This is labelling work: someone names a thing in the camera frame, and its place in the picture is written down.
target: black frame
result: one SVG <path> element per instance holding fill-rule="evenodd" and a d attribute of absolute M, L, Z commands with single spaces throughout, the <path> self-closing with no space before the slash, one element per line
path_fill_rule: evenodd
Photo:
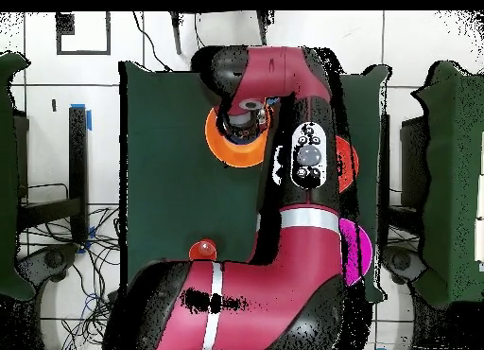
<path fill-rule="evenodd" d="M 57 55 L 111 55 L 111 13 L 106 12 L 106 50 L 105 51 L 62 51 L 62 36 L 74 35 L 74 14 L 56 13 Z"/>

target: orange plate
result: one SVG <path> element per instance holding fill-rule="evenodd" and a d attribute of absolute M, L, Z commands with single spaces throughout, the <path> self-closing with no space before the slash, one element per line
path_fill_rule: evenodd
<path fill-rule="evenodd" d="M 337 158 L 342 162 L 342 175 L 338 177 L 339 193 L 346 190 L 353 183 L 352 157 L 350 154 L 350 143 L 337 136 Z M 356 150 L 353 147 L 354 173 L 358 175 L 359 160 Z"/>
<path fill-rule="evenodd" d="M 266 107 L 266 119 L 270 126 L 270 109 Z M 210 111 L 205 122 L 205 138 L 210 151 L 220 161 L 228 166 L 249 167 L 260 164 L 264 160 L 264 151 L 268 139 L 268 127 L 251 143 L 237 145 L 231 143 L 216 129 L 216 112 Z"/>

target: green table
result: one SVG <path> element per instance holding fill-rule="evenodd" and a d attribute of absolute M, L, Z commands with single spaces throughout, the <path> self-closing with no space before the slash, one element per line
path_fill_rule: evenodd
<path fill-rule="evenodd" d="M 261 166 L 226 168 L 204 136 L 211 105 L 197 74 L 147 72 L 125 62 L 128 77 L 129 280 L 161 257 L 188 259 L 203 237 L 217 260 L 246 261 L 254 243 Z M 360 159 L 360 224 L 375 241 L 379 98 L 386 66 L 341 78 L 353 144 Z M 367 297 L 383 299 L 366 276 Z"/>

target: white stripe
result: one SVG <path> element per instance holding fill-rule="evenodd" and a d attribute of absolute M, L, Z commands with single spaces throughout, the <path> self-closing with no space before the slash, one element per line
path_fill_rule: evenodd
<path fill-rule="evenodd" d="M 294 208 L 281 212 L 282 227 L 314 226 L 339 233 L 339 218 L 332 212 L 319 208 Z"/>
<path fill-rule="evenodd" d="M 212 296 L 216 293 L 222 297 L 222 267 L 220 263 L 213 262 L 212 266 L 214 272 L 212 274 Z M 205 337 L 203 338 L 203 348 L 202 350 L 212 350 L 214 344 L 216 343 L 216 329 L 218 327 L 218 317 L 220 312 L 213 314 L 208 313 L 207 326 L 205 327 Z"/>

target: white tile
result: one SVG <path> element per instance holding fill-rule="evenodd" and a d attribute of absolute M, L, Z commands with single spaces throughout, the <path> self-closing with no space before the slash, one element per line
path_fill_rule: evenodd
<path fill-rule="evenodd" d="M 376 342 L 376 322 L 372 321 L 372 325 L 370 326 L 370 334 L 367 338 L 367 343 L 375 343 Z"/>
<path fill-rule="evenodd" d="M 11 51 L 24 53 L 24 14 L 0 12 L 0 54 Z M 24 71 L 13 77 L 13 84 L 24 83 Z"/>
<path fill-rule="evenodd" d="M 82 326 L 80 321 L 64 320 L 67 327 L 75 337 L 74 344 L 77 350 L 101 350 L 99 344 L 84 343 L 82 337 Z M 64 327 L 62 320 L 41 320 L 41 330 L 43 332 L 43 344 L 45 350 L 76 350 L 72 344 L 73 339 L 69 330 Z M 98 336 L 92 336 L 92 340 L 100 341 Z"/>
<path fill-rule="evenodd" d="M 388 89 L 387 113 L 389 114 L 389 187 L 402 190 L 402 143 L 400 129 L 404 120 L 422 116 L 424 110 L 410 93 L 411 89 Z M 390 192 L 390 204 L 400 204 L 400 193 Z"/>
<path fill-rule="evenodd" d="M 104 208 L 99 206 L 89 206 L 88 211 L 93 213 L 94 211 Z M 110 210 L 107 215 L 115 210 L 115 207 Z M 97 238 L 91 239 L 93 241 L 90 247 L 93 252 L 93 260 L 95 261 L 97 268 L 100 269 L 102 277 L 105 283 L 104 297 L 106 298 L 108 293 L 119 288 L 119 260 L 120 255 L 118 251 L 109 250 L 110 243 L 116 243 L 116 234 L 113 228 L 113 220 L 117 218 L 117 213 L 108 217 L 108 220 L 98 229 Z M 97 226 L 100 222 L 102 213 L 93 214 L 90 216 L 89 224 L 91 226 Z M 58 221 L 56 223 L 67 225 L 65 221 Z M 45 227 L 42 225 L 39 227 L 45 231 Z M 57 234 L 62 231 L 61 228 L 52 229 L 53 234 Z M 30 242 L 51 244 L 56 241 L 52 237 L 36 236 L 29 234 Z M 104 246 L 99 244 L 99 239 L 108 239 L 111 241 L 101 242 Z M 84 290 L 88 294 L 97 293 L 100 294 L 100 278 L 98 275 L 94 276 L 93 262 L 88 253 L 76 254 L 75 266 L 78 268 L 82 275 L 82 285 Z M 64 280 L 59 283 L 48 282 L 43 294 L 41 316 L 44 318 L 81 318 L 87 314 L 83 312 L 86 304 L 87 296 L 81 288 L 81 280 L 78 272 L 74 267 L 71 267 Z"/>
<path fill-rule="evenodd" d="M 10 86 L 11 98 L 13 99 L 13 106 L 18 111 L 26 110 L 25 88 L 22 86 Z"/>
<path fill-rule="evenodd" d="M 276 10 L 269 45 L 330 48 L 346 73 L 381 63 L 382 10 Z"/>
<path fill-rule="evenodd" d="M 392 350 L 408 348 L 412 343 L 413 323 L 378 322 L 376 341 L 383 344 L 393 344 Z"/>
<path fill-rule="evenodd" d="M 52 99 L 56 99 L 55 112 Z M 92 130 L 87 135 L 89 202 L 118 202 L 118 87 L 27 86 L 28 182 L 30 185 L 69 185 L 69 107 L 72 104 L 85 104 L 92 114 Z"/>
<path fill-rule="evenodd" d="M 385 57 L 389 85 L 421 86 L 435 61 L 456 61 L 470 72 L 484 67 L 478 21 L 462 11 L 387 10 Z"/>
<path fill-rule="evenodd" d="M 70 38 L 72 46 L 93 49 L 102 39 L 97 31 L 95 41 L 89 37 L 83 42 L 82 35 L 90 36 L 89 28 L 105 26 L 99 13 L 75 16 L 75 32 L 79 29 L 81 35 L 67 36 L 66 41 Z M 55 13 L 31 14 L 26 17 L 26 56 L 32 62 L 26 70 L 28 84 L 115 84 L 119 61 L 142 62 L 143 36 L 132 12 L 111 12 L 111 55 L 57 55 Z"/>
<path fill-rule="evenodd" d="M 197 44 L 195 15 L 185 13 L 181 17 L 181 55 L 176 52 L 171 15 L 168 11 L 145 12 L 145 33 L 153 42 L 160 61 L 173 70 L 187 71 L 190 69 L 190 59 L 202 44 Z M 255 10 L 197 14 L 197 32 L 205 45 L 261 44 Z M 145 67 L 152 71 L 164 70 L 153 55 L 148 39 L 145 39 Z"/>
<path fill-rule="evenodd" d="M 374 350 L 374 343 L 367 343 L 363 350 Z"/>
<path fill-rule="evenodd" d="M 387 294 L 387 300 L 378 304 L 378 322 L 413 321 L 413 302 L 408 287 L 395 284 L 383 267 L 380 271 L 380 287 Z"/>

